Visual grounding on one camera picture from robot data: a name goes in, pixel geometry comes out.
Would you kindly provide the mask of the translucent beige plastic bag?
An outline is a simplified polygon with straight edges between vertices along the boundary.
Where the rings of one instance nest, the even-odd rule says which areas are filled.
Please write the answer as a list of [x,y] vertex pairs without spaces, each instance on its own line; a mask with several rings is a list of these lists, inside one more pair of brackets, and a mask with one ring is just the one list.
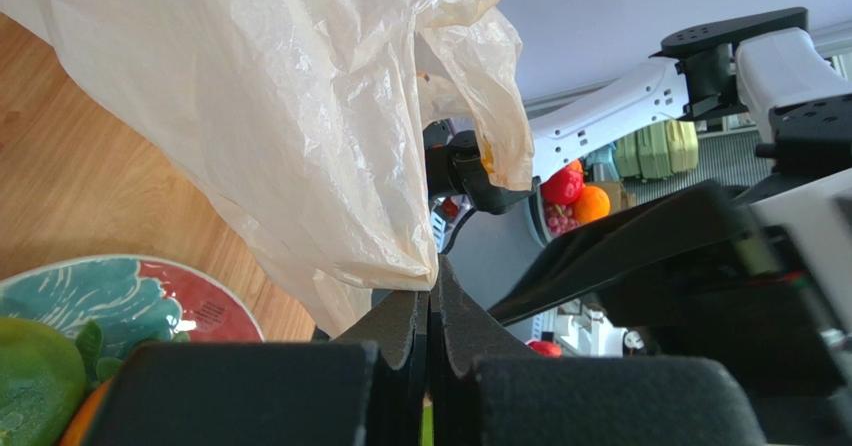
[[470,115],[487,180],[531,185],[500,0],[1,0],[156,145],[338,336],[439,274],[424,128]]

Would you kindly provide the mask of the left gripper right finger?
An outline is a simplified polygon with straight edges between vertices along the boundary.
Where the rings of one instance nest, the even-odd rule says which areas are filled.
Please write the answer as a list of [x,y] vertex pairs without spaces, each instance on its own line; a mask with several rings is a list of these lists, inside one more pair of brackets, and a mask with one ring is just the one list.
[[763,445],[739,384],[685,357],[545,357],[461,287],[446,257],[429,308],[438,445]]

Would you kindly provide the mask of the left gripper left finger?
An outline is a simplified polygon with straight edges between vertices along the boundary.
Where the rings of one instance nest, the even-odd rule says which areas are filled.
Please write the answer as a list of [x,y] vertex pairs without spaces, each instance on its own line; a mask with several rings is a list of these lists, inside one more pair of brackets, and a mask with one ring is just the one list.
[[148,344],[87,445],[416,445],[429,297],[395,291],[330,342]]

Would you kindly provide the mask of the orange fruit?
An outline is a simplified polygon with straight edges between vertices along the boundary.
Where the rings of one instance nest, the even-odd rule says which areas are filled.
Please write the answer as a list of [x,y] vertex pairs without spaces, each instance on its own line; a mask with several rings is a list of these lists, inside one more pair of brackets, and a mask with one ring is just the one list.
[[80,446],[85,438],[94,416],[100,407],[112,380],[107,380],[98,386],[81,404],[75,416],[69,422],[58,446]]

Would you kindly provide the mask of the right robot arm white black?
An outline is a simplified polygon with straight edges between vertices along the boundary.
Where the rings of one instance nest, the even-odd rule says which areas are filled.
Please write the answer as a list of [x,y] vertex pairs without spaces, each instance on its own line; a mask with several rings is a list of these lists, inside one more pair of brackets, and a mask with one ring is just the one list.
[[818,189],[851,170],[851,86],[817,54],[802,7],[676,32],[635,71],[532,123],[535,179],[619,129],[747,109],[770,176],[738,195],[706,181],[554,240],[491,316],[510,324],[589,293],[642,339],[635,360],[578,360],[553,378],[600,398],[606,431],[648,444],[851,441],[851,306],[832,284],[851,251]]

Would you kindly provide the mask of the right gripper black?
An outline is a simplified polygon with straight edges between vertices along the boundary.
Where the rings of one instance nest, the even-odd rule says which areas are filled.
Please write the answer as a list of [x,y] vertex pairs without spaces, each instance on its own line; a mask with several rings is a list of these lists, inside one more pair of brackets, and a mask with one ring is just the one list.
[[722,364],[774,444],[851,441],[851,173],[706,181],[552,240],[490,310],[593,296],[653,356]]

